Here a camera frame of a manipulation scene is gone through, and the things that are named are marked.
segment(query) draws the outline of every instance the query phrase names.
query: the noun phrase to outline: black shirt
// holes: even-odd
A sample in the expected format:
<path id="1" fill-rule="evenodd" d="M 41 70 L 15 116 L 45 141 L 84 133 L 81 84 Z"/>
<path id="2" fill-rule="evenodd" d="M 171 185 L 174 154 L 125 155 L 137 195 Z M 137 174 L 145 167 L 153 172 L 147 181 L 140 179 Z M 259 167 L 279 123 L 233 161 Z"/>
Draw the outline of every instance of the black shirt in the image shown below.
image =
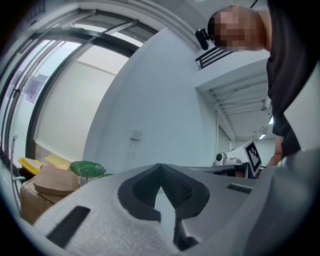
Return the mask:
<path id="1" fill-rule="evenodd" d="M 308 28 L 304 27 L 308 25 L 304 16 L 312 15 L 311 7 L 304 10 L 303 5 L 304 3 L 292 6 L 292 2 L 289 5 L 280 5 L 268 0 L 272 27 L 271 51 L 266 66 L 268 96 L 274 117 L 273 133 L 284 138 L 281 145 L 282 157 L 300 150 L 284 111 L 297 97 L 318 60 L 311 44 L 311 40 L 317 40 L 317 37 L 310 40 L 310 35 L 306 32 Z"/>

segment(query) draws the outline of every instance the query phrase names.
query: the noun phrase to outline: cardboard box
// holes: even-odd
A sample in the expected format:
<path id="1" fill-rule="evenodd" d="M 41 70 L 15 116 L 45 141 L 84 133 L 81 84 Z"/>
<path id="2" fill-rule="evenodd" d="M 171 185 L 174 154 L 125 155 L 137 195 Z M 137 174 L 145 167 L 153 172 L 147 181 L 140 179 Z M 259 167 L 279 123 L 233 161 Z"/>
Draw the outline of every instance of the cardboard box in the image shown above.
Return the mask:
<path id="1" fill-rule="evenodd" d="M 23 183 L 20 189 L 21 217 L 31 225 L 64 196 L 38 193 L 35 188 L 37 176 Z"/>
<path id="2" fill-rule="evenodd" d="M 42 165 L 34 187 L 39 193 L 67 196 L 79 188 L 79 181 L 78 176 L 69 170 Z"/>

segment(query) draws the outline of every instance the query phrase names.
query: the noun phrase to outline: wall socket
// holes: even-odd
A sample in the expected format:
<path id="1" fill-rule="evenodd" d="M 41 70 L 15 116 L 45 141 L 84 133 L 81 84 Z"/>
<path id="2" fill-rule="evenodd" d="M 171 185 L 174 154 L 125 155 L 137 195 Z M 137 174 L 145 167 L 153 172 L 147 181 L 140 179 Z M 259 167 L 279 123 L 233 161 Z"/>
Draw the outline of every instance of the wall socket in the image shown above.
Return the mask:
<path id="1" fill-rule="evenodd" d="M 134 141 L 140 141 L 141 137 L 142 137 L 142 131 L 134 129 L 132 131 L 130 139 Z"/>

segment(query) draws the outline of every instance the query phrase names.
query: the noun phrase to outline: ceiling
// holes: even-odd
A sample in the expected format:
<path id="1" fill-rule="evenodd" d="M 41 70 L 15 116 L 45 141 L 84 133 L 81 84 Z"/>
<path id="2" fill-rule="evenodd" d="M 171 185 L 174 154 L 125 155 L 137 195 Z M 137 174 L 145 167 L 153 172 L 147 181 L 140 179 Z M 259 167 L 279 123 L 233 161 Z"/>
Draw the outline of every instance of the ceiling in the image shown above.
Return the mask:
<path id="1" fill-rule="evenodd" d="M 272 110 L 262 110 L 268 98 L 267 83 L 264 70 L 209 90 L 224 111 L 237 140 L 258 139 L 262 133 L 267 134 L 266 138 L 274 138 L 268 125 Z"/>
<path id="2" fill-rule="evenodd" d="M 275 137 L 273 126 L 268 124 L 272 109 L 265 103 L 268 99 L 266 64 L 267 59 L 262 59 L 221 75 L 211 81 L 211 89 L 207 91 L 237 140 L 258 139 L 264 133 L 266 139 Z"/>

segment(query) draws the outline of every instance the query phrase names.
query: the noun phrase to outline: yellow object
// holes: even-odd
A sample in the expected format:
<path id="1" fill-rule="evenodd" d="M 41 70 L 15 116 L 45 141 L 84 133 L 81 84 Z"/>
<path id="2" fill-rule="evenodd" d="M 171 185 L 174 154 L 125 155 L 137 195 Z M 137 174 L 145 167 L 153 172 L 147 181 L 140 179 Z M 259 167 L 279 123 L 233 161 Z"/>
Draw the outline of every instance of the yellow object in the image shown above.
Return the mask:
<path id="1" fill-rule="evenodd" d="M 26 157 L 20 157 L 18 161 L 23 168 L 28 170 L 33 175 L 37 175 L 40 172 L 41 166 L 43 165 L 43 163 L 39 162 L 38 160 L 33 160 Z"/>
<path id="2" fill-rule="evenodd" d="M 44 158 L 45 161 L 47 161 L 49 164 L 53 165 L 54 167 L 62 170 L 68 170 L 70 161 L 65 160 L 64 158 L 57 156 L 56 154 L 49 154 Z"/>

